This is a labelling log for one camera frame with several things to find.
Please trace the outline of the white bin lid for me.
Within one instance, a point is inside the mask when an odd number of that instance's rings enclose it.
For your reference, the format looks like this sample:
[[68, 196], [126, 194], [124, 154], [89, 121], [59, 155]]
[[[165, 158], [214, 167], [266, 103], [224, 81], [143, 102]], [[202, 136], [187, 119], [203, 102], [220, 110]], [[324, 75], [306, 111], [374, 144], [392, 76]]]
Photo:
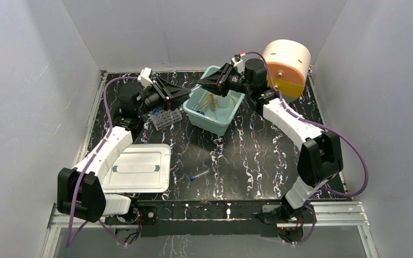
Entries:
[[125, 149], [102, 181], [105, 194], [163, 193], [170, 182], [170, 157], [167, 144], [138, 144]]

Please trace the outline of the red-cap wash bottle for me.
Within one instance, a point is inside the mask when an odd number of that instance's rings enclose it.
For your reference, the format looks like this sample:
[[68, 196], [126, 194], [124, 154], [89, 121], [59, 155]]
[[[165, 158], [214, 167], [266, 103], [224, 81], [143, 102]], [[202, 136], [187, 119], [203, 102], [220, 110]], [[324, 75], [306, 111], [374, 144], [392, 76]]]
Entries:
[[226, 97], [217, 96], [216, 101], [217, 101], [217, 106], [219, 108], [228, 108], [229, 105], [230, 105], [230, 97], [229, 96], [226, 96]]

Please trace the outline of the clear test tube rack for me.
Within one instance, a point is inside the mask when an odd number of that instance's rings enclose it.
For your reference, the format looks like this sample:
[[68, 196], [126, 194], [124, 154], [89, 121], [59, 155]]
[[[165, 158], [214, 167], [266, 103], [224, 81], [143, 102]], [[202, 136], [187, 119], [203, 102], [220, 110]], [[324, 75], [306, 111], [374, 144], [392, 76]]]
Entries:
[[182, 119], [179, 109], [175, 109], [173, 111], [156, 109], [150, 114], [149, 117], [157, 131], [167, 126], [171, 126]]

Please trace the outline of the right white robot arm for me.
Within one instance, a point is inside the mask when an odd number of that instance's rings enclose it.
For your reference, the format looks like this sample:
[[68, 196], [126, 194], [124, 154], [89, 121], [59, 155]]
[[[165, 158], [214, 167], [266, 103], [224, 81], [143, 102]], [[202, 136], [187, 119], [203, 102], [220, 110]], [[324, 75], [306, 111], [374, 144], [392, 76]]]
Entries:
[[245, 94], [250, 107], [277, 126], [298, 148], [295, 183], [283, 195], [279, 207], [256, 216], [263, 223], [294, 223], [308, 209], [309, 199], [342, 171], [340, 137], [305, 121], [285, 102], [280, 91], [268, 87], [269, 81], [271, 78], [265, 61], [249, 59], [242, 73], [226, 63], [197, 83], [217, 96], [224, 97], [229, 91]]

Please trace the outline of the brown test tube brush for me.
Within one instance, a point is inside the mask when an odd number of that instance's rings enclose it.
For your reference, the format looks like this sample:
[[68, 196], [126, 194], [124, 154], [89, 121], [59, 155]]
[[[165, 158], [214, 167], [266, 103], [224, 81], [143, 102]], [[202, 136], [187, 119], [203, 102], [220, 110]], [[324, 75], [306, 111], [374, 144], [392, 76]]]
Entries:
[[217, 108], [217, 100], [214, 94], [209, 94], [208, 95], [208, 100], [207, 100], [210, 110], [215, 111]]

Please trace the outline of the blue-cap test tube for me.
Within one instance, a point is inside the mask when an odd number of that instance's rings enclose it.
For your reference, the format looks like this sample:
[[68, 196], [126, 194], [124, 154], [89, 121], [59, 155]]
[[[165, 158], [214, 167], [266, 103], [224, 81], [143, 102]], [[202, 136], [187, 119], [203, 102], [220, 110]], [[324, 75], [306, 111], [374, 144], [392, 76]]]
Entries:
[[194, 93], [197, 89], [199, 89], [201, 87], [200, 84], [195, 85], [192, 89], [191, 89], [191, 93]]
[[190, 179], [191, 181], [194, 181], [194, 180], [196, 180], [197, 178], [202, 177], [202, 176], [204, 176], [204, 175], [206, 175], [206, 174], [208, 174], [208, 173], [209, 173], [209, 170], [205, 170], [205, 171], [203, 171], [203, 172], [201, 172], [201, 173], [198, 173], [197, 175], [191, 176], [189, 179]]

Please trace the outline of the tan rubber tubing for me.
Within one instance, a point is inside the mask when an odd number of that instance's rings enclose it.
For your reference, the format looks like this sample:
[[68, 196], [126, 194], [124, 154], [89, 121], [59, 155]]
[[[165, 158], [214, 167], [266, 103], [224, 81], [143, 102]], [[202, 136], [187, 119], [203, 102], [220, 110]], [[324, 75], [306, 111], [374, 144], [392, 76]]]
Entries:
[[[200, 105], [200, 110], [204, 110], [205, 108], [209, 107], [209, 104], [208, 104], [208, 102], [207, 102], [207, 100], [208, 100], [208, 95], [202, 99], [201, 105]], [[235, 99], [234, 97], [232, 97], [232, 96], [229, 96], [229, 97], [230, 97], [230, 101], [232, 102], [232, 106], [235, 107], [235, 106], [237, 105], [236, 99]]]

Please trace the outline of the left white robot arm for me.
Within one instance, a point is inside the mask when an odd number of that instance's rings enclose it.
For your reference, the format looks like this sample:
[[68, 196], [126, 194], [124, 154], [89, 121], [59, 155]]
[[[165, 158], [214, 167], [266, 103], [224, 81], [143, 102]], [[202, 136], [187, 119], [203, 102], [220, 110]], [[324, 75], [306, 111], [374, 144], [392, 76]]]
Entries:
[[123, 116], [112, 116], [107, 96], [103, 105], [108, 119], [105, 136], [79, 163], [63, 168], [57, 179], [57, 209], [86, 223], [118, 215], [132, 224], [139, 209], [132, 205], [132, 194], [165, 192], [170, 183], [171, 148], [167, 144], [136, 144], [144, 127], [143, 115], [159, 109], [176, 111], [191, 91], [159, 77], [140, 75], [137, 92], [125, 104]]

